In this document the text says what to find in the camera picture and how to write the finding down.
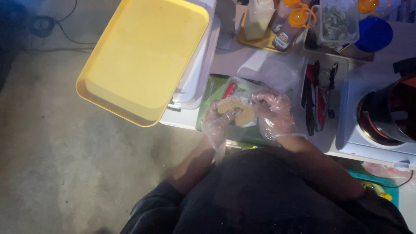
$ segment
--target condiment bottle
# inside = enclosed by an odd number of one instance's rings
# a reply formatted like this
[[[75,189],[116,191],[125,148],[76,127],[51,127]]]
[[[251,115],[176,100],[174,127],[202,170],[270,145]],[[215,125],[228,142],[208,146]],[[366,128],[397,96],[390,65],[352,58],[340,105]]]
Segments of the condiment bottle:
[[[251,0],[247,5],[247,15],[244,22],[246,40],[263,37],[275,11],[273,0]]]
[[[289,14],[296,7],[299,7],[300,0],[281,0],[276,8],[276,19],[274,20],[271,30],[277,34],[286,21]]]
[[[390,9],[390,1],[386,0],[387,2],[387,8],[384,11],[385,15],[389,12]],[[375,9],[379,6],[380,2],[379,0],[359,0],[358,1],[358,11],[361,13],[359,16],[359,20],[363,20],[367,18],[369,15],[375,15],[379,16],[380,14],[375,13]]]
[[[309,9],[306,4],[300,3],[302,8],[292,10],[287,20],[283,23],[279,33],[272,41],[273,46],[276,50],[286,51],[289,45],[298,37],[304,28],[310,28],[306,26],[309,19],[308,11],[314,17],[314,23],[316,24],[316,15]]]

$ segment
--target yellow tray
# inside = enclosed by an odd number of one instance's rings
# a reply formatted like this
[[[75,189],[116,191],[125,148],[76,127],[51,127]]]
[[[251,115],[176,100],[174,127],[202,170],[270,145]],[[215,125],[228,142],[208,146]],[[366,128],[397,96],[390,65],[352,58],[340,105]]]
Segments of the yellow tray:
[[[247,41],[245,39],[245,33],[244,33],[244,22],[245,22],[246,15],[247,15],[247,12],[244,13],[243,21],[241,22],[240,33],[238,34],[238,41],[240,43],[249,45],[249,46],[254,46],[260,49],[278,52],[282,55],[287,55],[290,53],[290,51],[293,49],[293,45],[295,44],[295,42],[293,42],[290,48],[288,48],[285,52],[276,50],[276,48],[272,45],[272,41],[276,37],[276,34],[274,34],[269,27],[266,29],[266,32],[264,33],[261,39]]]
[[[86,100],[139,126],[162,118],[209,23],[184,0],[122,0],[78,77]]]

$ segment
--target orange lid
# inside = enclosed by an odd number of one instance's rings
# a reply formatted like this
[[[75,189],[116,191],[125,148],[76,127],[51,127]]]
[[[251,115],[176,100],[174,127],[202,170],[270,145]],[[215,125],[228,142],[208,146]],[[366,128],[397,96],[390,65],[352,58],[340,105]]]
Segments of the orange lid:
[[[287,18],[288,23],[292,27],[305,27],[310,28],[306,26],[306,22],[309,19],[308,11],[313,15],[314,17],[314,24],[316,23],[316,16],[315,14],[309,9],[309,7],[306,4],[302,4],[302,8],[294,9],[289,17]]]
[[[300,0],[283,0],[283,3],[288,7],[295,7],[300,3]]]
[[[368,14],[373,12],[379,4],[379,0],[359,0],[358,10],[363,14]]]

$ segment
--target plastic glove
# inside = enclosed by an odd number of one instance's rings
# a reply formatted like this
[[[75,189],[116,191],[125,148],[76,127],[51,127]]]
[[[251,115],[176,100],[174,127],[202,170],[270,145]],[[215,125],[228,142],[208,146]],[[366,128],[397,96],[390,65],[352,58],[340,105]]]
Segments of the plastic glove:
[[[284,135],[303,135],[296,132],[290,99],[282,91],[267,88],[253,94],[253,100],[260,131],[265,138],[275,140]]]
[[[227,140],[229,124],[241,112],[238,108],[234,108],[220,114],[217,109],[218,102],[219,100],[212,101],[202,122],[202,132],[207,135],[216,151],[219,151],[221,145]]]

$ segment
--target black shirt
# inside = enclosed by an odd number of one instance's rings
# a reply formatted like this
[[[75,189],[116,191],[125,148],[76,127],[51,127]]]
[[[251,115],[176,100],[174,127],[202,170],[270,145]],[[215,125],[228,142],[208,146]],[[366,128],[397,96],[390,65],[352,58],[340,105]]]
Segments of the black shirt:
[[[121,233],[411,233],[371,189],[335,204],[260,149],[226,157],[185,197],[162,182],[133,208]]]

